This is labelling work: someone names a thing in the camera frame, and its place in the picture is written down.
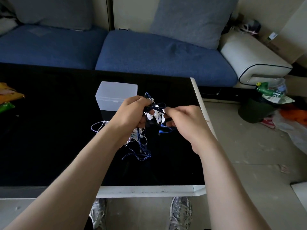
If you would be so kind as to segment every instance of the yellow snack bag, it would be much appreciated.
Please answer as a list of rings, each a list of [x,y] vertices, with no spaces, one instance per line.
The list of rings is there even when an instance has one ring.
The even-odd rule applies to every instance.
[[[0,105],[4,102],[13,101],[23,97],[24,95],[22,93],[18,93],[13,88],[8,87],[6,83],[0,82]]]

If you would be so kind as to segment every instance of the black glass table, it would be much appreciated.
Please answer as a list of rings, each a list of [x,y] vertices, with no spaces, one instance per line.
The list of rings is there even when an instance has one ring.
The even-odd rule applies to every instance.
[[[193,78],[0,63],[0,82],[25,95],[0,114],[0,198],[36,198],[92,139],[102,121],[95,99],[101,81],[138,85],[167,106],[198,105],[213,131]],[[97,197],[193,196],[205,193],[201,161],[177,131],[146,129],[151,158],[120,148]]]

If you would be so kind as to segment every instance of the sneaker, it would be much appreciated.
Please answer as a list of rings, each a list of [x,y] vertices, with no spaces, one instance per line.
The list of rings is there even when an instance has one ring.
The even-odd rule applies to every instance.
[[[188,230],[192,222],[192,205],[188,197],[174,197],[169,214],[169,230]]]
[[[92,219],[94,229],[97,229],[98,227],[100,227],[101,230],[106,230],[106,199],[105,198],[95,199],[91,212],[90,212],[90,218]]]

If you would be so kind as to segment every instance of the tiled floor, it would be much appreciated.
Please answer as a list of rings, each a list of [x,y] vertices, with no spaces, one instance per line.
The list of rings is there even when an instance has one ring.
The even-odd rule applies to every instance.
[[[205,106],[217,138],[271,228],[306,229],[307,212],[289,184],[307,181],[307,155],[298,150],[285,133],[242,120],[236,104],[206,102]],[[278,165],[286,165],[290,173],[281,173]],[[191,200],[193,223],[190,229],[210,228],[206,195]],[[170,197],[110,199],[108,229],[167,229],[170,202]],[[0,229],[29,203],[27,200],[0,201]]]

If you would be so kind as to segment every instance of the right hand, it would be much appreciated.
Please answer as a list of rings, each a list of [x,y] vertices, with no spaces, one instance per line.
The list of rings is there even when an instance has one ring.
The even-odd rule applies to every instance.
[[[188,140],[195,153],[199,154],[204,145],[209,146],[217,143],[212,134],[203,113],[198,106],[179,106],[165,108],[165,118],[172,118],[166,123],[168,127],[177,127],[179,133]]]

